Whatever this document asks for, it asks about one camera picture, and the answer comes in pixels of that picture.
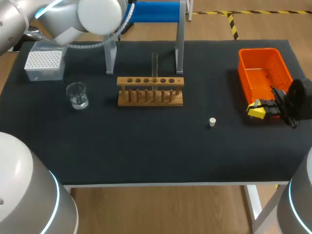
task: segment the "small white cap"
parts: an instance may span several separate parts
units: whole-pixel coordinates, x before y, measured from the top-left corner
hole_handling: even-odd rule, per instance
[[[215,119],[215,118],[210,118],[210,120],[209,120],[209,125],[210,125],[210,127],[214,127],[215,122],[216,122],[216,119]]]

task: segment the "yellow black tape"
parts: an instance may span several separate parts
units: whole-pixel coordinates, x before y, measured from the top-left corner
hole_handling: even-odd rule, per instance
[[[236,26],[234,24],[233,14],[228,13],[228,18],[229,18],[229,23],[230,23],[230,26],[231,26],[231,29],[232,29],[232,34],[233,34],[234,40],[238,40],[239,36],[238,36],[238,33],[237,33]]]
[[[312,14],[312,11],[196,11],[193,15],[215,15],[215,14]]]

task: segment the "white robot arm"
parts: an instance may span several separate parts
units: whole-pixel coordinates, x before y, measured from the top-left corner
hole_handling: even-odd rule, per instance
[[[127,0],[0,0],[0,55],[18,42],[33,18],[60,45],[85,32],[109,35],[120,26],[127,4]]]

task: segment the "black tablecloth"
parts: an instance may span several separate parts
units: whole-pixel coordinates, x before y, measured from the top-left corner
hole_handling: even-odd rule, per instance
[[[103,49],[68,49],[64,81],[29,82],[25,44],[0,97],[0,131],[21,139],[63,184],[289,180],[312,146],[311,121],[250,119],[238,50],[277,48],[293,78],[306,79],[285,40],[185,42],[184,107],[118,108],[117,76],[175,75],[173,42],[118,42],[115,73]],[[66,86],[82,81],[90,105],[75,111]],[[209,118],[216,126],[206,128]]]

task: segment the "orange basket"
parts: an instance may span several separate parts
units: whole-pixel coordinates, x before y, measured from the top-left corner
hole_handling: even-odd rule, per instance
[[[275,99],[271,87],[287,93],[293,79],[278,50],[241,49],[238,55],[238,73],[249,105],[256,99]]]

